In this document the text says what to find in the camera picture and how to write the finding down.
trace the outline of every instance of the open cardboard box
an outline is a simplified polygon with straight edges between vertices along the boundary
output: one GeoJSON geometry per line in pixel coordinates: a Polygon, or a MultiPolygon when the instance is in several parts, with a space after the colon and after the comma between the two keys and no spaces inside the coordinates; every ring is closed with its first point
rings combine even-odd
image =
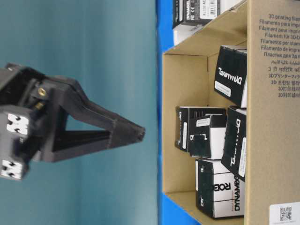
{"type": "Polygon", "coordinates": [[[267,225],[270,205],[300,202],[300,101],[279,98],[271,85],[275,58],[264,57],[259,30],[269,14],[299,12],[297,0],[243,1],[163,55],[163,192],[202,225],[267,225]],[[233,105],[213,90],[221,45],[248,47],[245,219],[214,220],[196,208],[195,159],[174,146],[176,106],[233,105]]]}

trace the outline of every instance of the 3d printed part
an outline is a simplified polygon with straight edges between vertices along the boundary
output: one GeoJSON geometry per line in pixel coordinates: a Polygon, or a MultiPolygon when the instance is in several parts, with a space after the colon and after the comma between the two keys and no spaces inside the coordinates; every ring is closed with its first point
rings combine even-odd
{"type": "Polygon", "coordinates": [[[145,128],[88,100],[79,83],[30,68],[0,68],[0,177],[21,180],[29,162],[56,162],[141,142],[145,128]],[[66,131],[68,115],[104,130],[66,131]]]}

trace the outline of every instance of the blue wall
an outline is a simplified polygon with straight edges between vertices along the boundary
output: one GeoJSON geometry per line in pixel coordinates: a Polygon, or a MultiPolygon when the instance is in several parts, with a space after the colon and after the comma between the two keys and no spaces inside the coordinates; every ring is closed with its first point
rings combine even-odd
{"type": "Polygon", "coordinates": [[[147,129],[142,143],[0,179],[0,224],[157,224],[155,22],[148,0],[0,3],[0,67],[76,78],[92,101],[147,129]]]}

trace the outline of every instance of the barcode sticker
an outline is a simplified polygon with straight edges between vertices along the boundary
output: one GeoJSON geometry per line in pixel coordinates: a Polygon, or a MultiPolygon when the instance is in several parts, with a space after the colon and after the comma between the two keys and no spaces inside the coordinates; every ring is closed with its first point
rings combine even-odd
{"type": "Polygon", "coordinates": [[[188,123],[183,123],[183,137],[182,137],[182,148],[187,148],[187,135],[188,135],[188,123]]]}
{"type": "Polygon", "coordinates": [[[200,18],[213,20],[218,16],[218,0],[201,0],[200,18]]]}
{"type": "Polygon", "coordinates": [[[197,120],[196,127],[204,127],[210,125],[210,118],[197,120]]]}
{"type": "Polygon", "coordinates": [[[231,96],[231,89],[218,81],[215,81],[215,89],[227,95],[228,97],[231,96]]]}
{"type": "Polygon", "coordinates": [[[183,0],[179,0],[179,21],[183,20],[183,0]]]}
{"type": "Polygon", "coordinates": [[[240,154],[240,166],[239,166],[239,175],[245,177],[246,171],[246,138],[243,138],[242,150],[240,154]]]}
{"type": "Polygon", "coordinates": [[[270,225],[300,225],[300,202],[270,206],[270,225]]]}
{"type": "Polygon", "coordinates": [[[199,180],[198,180],[198,161],[196,160],[196,191],[199,190],[199,180]]]}

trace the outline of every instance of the black and white box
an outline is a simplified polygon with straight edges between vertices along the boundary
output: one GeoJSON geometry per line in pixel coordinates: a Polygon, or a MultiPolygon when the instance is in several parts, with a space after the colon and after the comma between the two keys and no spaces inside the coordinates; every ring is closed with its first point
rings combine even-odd
{"type": "Polygon", "coordinates": [[[190,120],[212,114],[226,115],[226,109],[216,107],[177,106],[175,146],[189,152],[190,120]]]}
{"type": "Polygon", "coordinates": [[[246,171],[246,109],[228,108],[227,127],[222,164],[235,176],[245,181],[246,171]]]}
{"type": "Polygon", "coordinates": [[[221,159],[226,131],[226,115],[208,115],[190,120],[189,153],[192,157],[221,159]]]}
{"type": "Polygon", "coordinates": [[[196,206],[212,218],[243,216],[245,183],[220,160],[196,159],[196,206]]]}
{"type": "Polygon", "coordinates": [[[221,46],[214,90],[241,108],[247,107],[246,47],[221,46]]]}
{"type": "Polygon", "coordinates": [[[220,14],[220,0],[173,0],[173,30],[198,29],[220,14]]]}

